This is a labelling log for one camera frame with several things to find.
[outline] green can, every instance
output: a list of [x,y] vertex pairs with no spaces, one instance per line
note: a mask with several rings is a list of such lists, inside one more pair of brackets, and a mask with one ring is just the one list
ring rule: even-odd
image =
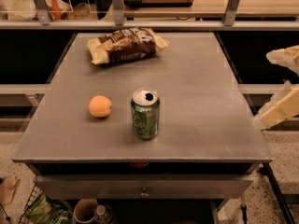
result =
[[153,89],[142,88],[133,93],[131,100],[134,133],[142,139],[158,134],[160,99]]

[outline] drawer knob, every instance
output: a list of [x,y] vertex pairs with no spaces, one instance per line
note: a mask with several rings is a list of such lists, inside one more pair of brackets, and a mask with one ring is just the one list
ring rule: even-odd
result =
[[149,194],[147,193],[147,188],[142,188],[142,192],[140,193],[140,198],[148,198]]

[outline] bottle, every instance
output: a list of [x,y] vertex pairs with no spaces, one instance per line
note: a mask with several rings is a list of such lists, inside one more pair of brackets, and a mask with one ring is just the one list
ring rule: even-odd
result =
[[98,205],[94,212],[94,220],[97,224],[117,224],[112,209],[109,205]]

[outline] orange ball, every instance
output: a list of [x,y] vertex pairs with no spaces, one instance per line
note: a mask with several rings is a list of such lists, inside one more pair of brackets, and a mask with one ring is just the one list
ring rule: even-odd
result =
[[102,95],[94,96],[89,105],[90,112],[95,117],[106,117],[111,114],[112,102]]

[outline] floor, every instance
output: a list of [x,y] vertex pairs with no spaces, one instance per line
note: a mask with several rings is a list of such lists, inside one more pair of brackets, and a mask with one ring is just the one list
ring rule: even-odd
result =
[[[22,136],[23,119],[0,118],[0,177],[15,175],[20,179],[11,204],[4,205],[11,217],[11,224],[18,224],[22,211],[34,186],[34,175],[23,164],[14,163],[10,157]],[[271,163],[282,193],[299,193],[299,119],[285,121],[263,136],[273,150]],[[253,173],[254,182],[246,191],[248,224],[286,223],[278,202],[269,185],[268,178],[260,174],[259,169]],[[219,212],[220,224],[244,223],[241,215],[241,200],[229,201]],[[293,218],[299,223],[299,205],[290,206]],[[0,224],[7,224],[0,209]]]

